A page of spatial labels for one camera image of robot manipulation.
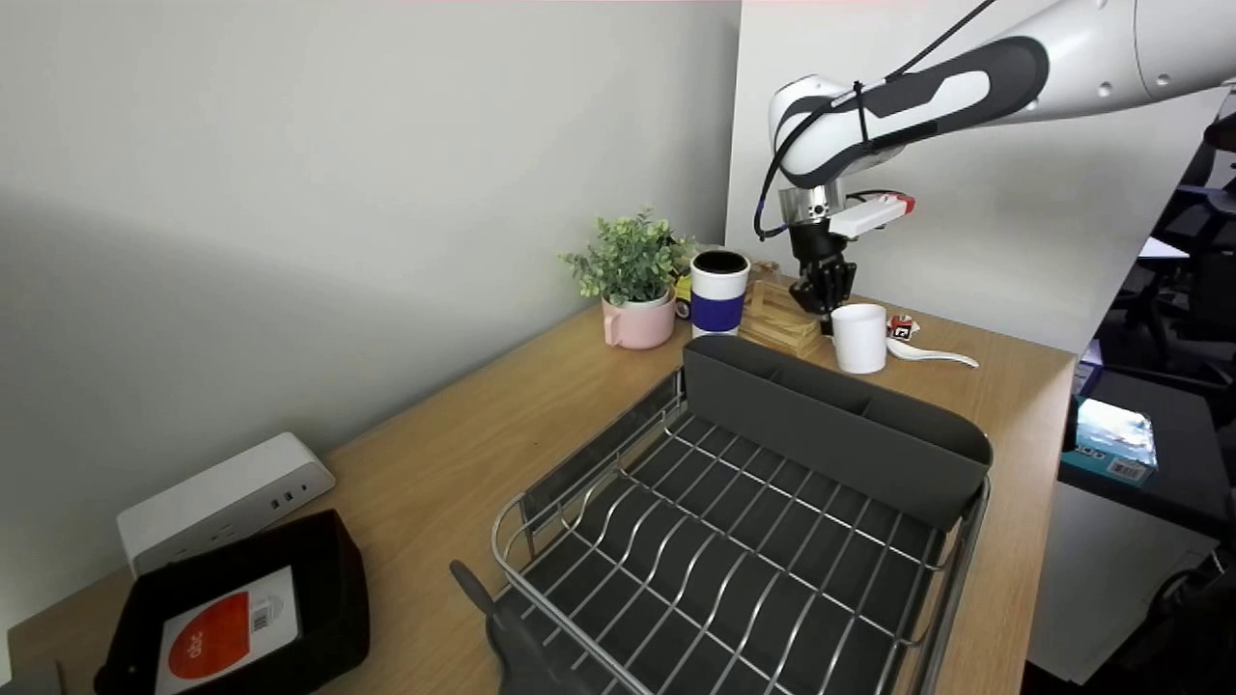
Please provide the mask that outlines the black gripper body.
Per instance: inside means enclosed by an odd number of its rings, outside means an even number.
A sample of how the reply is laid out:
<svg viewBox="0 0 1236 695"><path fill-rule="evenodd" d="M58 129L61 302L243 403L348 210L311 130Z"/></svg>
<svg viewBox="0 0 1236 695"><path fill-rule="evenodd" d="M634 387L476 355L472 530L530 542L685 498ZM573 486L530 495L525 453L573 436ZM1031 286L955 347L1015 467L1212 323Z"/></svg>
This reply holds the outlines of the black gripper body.
<svg viewBox="0 0 1236 695"><path fill-rule="evenodd" d="M826 317L849 298L857 265L845 259L845 241L835 234L826 223L796 223L792 256L800 261L792 298L806 314Z"/></svg>

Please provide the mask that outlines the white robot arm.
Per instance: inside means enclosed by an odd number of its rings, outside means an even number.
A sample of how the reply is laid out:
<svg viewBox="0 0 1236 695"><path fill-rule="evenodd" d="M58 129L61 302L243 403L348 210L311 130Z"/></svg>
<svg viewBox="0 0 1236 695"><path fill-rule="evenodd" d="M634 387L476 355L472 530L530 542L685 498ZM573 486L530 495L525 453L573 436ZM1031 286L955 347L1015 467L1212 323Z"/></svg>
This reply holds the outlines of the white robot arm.
<svg viewBox="0 0 1236 695"><path fill-rule="evenodd" d="M1236 0L1055 0L1009 36L929 64L930 45L879 85L787 82L772 94L772 159L755 210L787 234L792 298L830 317L853 288L845 244L917 210L843 179L951 130L1139 107L1236 75Z"/></svg>

